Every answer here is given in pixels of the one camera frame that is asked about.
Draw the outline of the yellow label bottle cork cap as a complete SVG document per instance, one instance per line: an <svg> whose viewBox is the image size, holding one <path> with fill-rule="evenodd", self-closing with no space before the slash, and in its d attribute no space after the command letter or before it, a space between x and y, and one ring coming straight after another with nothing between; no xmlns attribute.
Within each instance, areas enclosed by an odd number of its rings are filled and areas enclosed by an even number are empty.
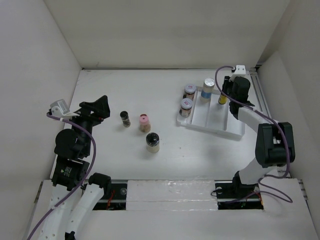
<svg viewBox="0 0 320 240"><path fill-rule="evenodd" d="M219 98L218 98L218 103L219 103L220 105L225 105L226 102L227 102L227 100L228 100L228 98L227 98L225 95L220 94L220 96L219 96Z"/></svg>

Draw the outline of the blue label silver lid jar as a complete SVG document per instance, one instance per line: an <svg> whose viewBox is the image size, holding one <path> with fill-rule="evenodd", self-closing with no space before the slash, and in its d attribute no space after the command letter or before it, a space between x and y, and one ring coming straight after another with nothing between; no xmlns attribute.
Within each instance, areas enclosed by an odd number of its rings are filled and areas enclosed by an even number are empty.
<svg viewBox="0 0 320 240"><path fill-rule="evenodd" d="M212 92L215 87L215 81L212 78L206 78L203 81L200 99L202 102L207 103L211 100Z"/></svg>

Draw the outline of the white lid brown sauce jar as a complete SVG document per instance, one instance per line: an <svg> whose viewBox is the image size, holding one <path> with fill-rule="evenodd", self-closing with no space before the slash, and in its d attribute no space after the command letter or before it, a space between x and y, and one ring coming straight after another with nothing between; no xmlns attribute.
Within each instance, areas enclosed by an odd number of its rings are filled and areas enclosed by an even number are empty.
<svg viewBox="0 0 320 240"><path fill-rule="evenodd" d="M184 93L183 93L183 99L188 98L190 100L194 100L196 92L196 86L194 84L186 84L184 86Z"/></svg>

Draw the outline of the pink lid spice jar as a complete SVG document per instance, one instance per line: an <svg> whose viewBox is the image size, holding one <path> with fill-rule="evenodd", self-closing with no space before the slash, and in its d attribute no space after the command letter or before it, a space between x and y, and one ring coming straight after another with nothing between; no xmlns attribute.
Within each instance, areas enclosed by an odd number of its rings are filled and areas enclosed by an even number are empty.
<svg viewBox="0 0 320 240"><path fill-rule="evenodd" d="M143 133L148 133L151 130L149 117L145 113L139 117L139 130Z"/></svg>

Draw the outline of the black lid white powder jar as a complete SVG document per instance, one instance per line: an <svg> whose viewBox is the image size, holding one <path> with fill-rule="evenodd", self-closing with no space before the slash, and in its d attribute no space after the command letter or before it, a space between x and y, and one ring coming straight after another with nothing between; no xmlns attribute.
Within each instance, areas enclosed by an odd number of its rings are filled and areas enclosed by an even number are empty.
<svg viewBox="0 0 320 240"><path fill-rule="evenodd" d="M157 153L160 150L160 138L155 132L150 132L146 138L146 149L150 153Z"/></svg>

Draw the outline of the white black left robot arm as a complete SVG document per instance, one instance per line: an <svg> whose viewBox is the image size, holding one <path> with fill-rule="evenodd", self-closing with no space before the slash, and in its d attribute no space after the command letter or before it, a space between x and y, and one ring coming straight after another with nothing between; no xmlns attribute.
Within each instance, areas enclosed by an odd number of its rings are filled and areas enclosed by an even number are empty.
<svg viewBox="0 0 320 240"><path fill-rule="evenodd" d="M108 97L94 102L81 102L71 112L63 99L50 105L46 116L69 124L55 137L55 168L51 178L49 207L29 233L31 239L38 228L40 240L75 240L95 205L112 191L111 177L90 174L97 155L93 127L110 117Z"/></svg>

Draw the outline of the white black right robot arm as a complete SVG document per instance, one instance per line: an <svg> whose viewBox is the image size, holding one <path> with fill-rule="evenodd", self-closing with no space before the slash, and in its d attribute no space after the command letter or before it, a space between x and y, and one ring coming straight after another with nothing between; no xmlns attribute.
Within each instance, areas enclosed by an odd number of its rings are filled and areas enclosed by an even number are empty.
<svg viewBox="0 0 320 240"><path fill-rule="evenodd" d="M249 101L250 81L243 76L225 76L220 95L229 100L229 111L235 119L245 123L257 134L254 159L242 170L235 173L232 182L217 193L225 195L232 202L259 193L261 180L271 177L276 167L286 167L285 178L291 163L295 161L296 150L293 126L289 122L278 122L256 110Z"/></svg>

